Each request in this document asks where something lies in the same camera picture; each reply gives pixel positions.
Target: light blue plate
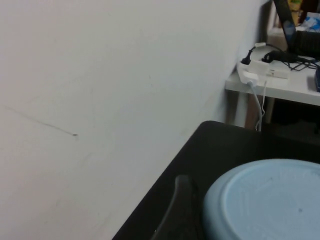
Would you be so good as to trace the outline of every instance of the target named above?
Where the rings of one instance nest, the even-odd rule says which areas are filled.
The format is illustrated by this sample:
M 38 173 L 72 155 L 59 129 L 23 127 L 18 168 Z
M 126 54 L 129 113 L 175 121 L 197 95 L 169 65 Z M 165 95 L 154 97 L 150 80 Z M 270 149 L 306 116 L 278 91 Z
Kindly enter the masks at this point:
M 223 174 L 203 202 L 209 240 L 320 239 L 320 164 L 270 159 Z

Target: black table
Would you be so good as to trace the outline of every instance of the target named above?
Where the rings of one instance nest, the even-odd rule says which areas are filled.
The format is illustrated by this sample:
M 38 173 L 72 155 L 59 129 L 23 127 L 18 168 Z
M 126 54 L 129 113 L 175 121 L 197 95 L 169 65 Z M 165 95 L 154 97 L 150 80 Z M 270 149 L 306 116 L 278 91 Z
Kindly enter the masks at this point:
M 155 182 L 113 240 L 149 240 L 172 198 L 175 177 L 191 176 L 203 200 L 211 184 L 228 170 L 244 163 L 275 158 L 320 163 L 317 145 L 244 128 L 206 121 Z

